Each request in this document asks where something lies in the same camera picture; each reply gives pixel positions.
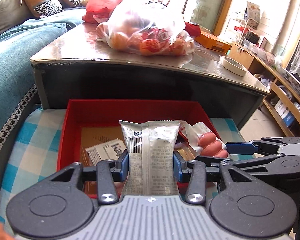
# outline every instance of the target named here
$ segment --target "tile floor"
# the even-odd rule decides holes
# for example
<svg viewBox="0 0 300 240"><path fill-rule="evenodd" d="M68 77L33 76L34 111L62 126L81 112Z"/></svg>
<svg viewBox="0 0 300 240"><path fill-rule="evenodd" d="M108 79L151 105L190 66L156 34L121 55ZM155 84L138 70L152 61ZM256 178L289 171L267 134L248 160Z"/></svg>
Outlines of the tile floor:
<svg viewBox="0 0 300 240"><path fill-rule="evenodd" d="M261 140L261 137L285 136L268 109L262 106L261 110L262 111L257 109L240 130L244 139L250 141Z"/></svg>

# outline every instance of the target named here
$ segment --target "table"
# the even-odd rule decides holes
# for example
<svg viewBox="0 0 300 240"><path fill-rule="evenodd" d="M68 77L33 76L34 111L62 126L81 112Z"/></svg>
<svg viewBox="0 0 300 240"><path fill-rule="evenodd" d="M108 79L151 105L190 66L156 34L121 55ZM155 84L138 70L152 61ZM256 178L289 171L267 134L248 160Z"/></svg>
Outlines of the table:
<svg viewBox="0 0 300 240"><path fill-rule="evenodd" d="M96 41L95 28L83 23L31 57L44 109L66 108L71 98L191 100L240 129L269 94L251 73L228 71L219 53L199 44L187 56L144 57Z"/></svg>

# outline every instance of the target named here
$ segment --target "checkered cloth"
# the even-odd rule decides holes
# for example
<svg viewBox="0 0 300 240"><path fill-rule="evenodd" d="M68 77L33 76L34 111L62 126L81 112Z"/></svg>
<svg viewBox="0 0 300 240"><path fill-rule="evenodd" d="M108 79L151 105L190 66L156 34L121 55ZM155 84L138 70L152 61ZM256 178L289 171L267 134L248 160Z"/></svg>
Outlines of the checkered cloth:
<svg viewBox="0 0 300 240"><path fill-rule="evenodd" d="M12 234L5 211L8 201L17 193L56 171L58 148L66 110L37 109L19 131L4 173L0 192L0 221ZM232 119L211 119L224 142L244 141ZM252 158L233 155L234 160ZM217 195L216 187L207 189L207 198Z"/></svg>

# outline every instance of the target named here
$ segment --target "metal screw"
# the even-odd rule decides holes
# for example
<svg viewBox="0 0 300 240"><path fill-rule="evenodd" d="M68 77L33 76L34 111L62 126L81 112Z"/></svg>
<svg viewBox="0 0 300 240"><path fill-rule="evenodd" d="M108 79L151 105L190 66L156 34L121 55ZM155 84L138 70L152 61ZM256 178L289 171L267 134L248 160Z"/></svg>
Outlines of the metal screw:
<svg viewBox="0 0 300 240"><path fill-rule="evenodd" d="M111 193L105 193L105 194L101 195L100 200L102 200L104 202L111 202L111 201L115 200L115 195L113 195Z"/></svg>
<svg viewBox="0 0 300 240"><path fill-rule="evenodd" d="M197 193L190 194L188 196L188 200L191 202L200 202L203 200L203 196L201 194L197 194Z"/></svg>

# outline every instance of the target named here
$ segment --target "wooden shelf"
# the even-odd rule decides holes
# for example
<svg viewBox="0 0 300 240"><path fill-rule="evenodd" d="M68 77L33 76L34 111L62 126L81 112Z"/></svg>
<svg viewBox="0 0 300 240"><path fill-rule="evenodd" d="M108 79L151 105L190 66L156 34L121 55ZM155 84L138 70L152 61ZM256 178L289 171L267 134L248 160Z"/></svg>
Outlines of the wooden shelf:
<svg viewBox="0 0 300 240"><path fill-rule="evenodd" d="M289 100L289 98L286 96L286 94L274 83L272 83L271 89L282 100L282 103L284 103L286 105L286 107L289 108L289 110L291 111L293 116L296 118L296 120L300 124L300 112L295 107L295 105Z"/></svg>
<svg viewBox="0 0 300 240"><path fill-rule="evenodd" d="M243 46L241 46L241 45L239 45L237 43L235 43L235 44L237 46L239 46L240 48L243 48ZM261 65L263 65L266 68L266 70L268 70L275 78L277 78L277 80L279 80L280 83L282 85L284 85L291 92L291 94L293 95L293 97L300 104L300 95L294 90L294 88L290 85L290 83L284 77L282 77L275 69L273 69L268 64L266 64L265 62L263 62L260 58L258 58L256 55L254 55L251 51L249 51L249 50L245 50L245 51L247 53L249 53L251 56L253 56Z"/></svg>
<svg viewBox="0 0 300 240"><path fill-rule="evenodd" d="M268 108L269 112L272 114L278 125L280 126L281 130L284 132L284 134L288 137L294 136L294 134L289 130L289 128L286 126L280 115L277 113L277 111L274 109L274 107L265 99L263 99L263 103Z"/></svg>

